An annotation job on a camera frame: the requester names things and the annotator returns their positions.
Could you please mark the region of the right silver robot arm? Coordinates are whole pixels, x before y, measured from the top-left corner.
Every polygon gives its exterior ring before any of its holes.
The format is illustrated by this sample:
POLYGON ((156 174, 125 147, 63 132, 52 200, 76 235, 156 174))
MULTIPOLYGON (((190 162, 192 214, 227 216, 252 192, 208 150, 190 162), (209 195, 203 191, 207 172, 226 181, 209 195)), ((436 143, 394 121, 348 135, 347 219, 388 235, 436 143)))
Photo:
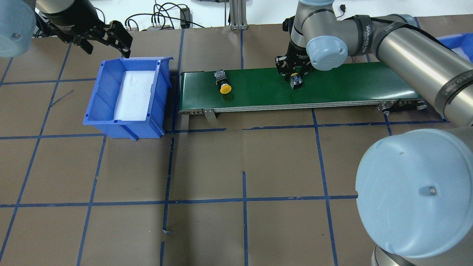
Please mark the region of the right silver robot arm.
POLYGON ((332 0, 300 0, 279 74, 330 71, 373 54, 446 127, 410 126, 371 145, 357 168, 357 210, 375 243, 372 266, 472 265, 472 62, 407 14, 338 20, 332 0))

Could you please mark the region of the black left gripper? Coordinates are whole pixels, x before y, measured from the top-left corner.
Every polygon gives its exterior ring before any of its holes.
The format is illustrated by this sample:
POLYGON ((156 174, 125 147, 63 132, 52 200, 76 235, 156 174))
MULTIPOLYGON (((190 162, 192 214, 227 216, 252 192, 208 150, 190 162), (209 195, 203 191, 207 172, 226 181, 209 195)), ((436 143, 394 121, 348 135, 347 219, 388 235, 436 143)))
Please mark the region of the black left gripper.
POLYGON ((89 0, 38 0, 35 7, 49 20, 48 28, 64 43, 91 55, 97 41, 129 58, 133 37, 119 21, 105 23, 89 0))

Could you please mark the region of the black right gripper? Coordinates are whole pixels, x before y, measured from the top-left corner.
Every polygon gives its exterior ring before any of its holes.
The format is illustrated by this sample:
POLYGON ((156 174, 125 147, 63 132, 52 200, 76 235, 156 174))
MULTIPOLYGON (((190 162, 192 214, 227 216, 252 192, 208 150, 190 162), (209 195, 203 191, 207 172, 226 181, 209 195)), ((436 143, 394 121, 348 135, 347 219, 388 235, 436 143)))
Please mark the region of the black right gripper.
POLYGON ((305 74, 313 71, 306 48, 300 47, 292 40, 289 41, 287 52, 284 56, 275 56, 275 65, 278 73, 289 80, 292 74, 298 73, 302 78, 305 74))

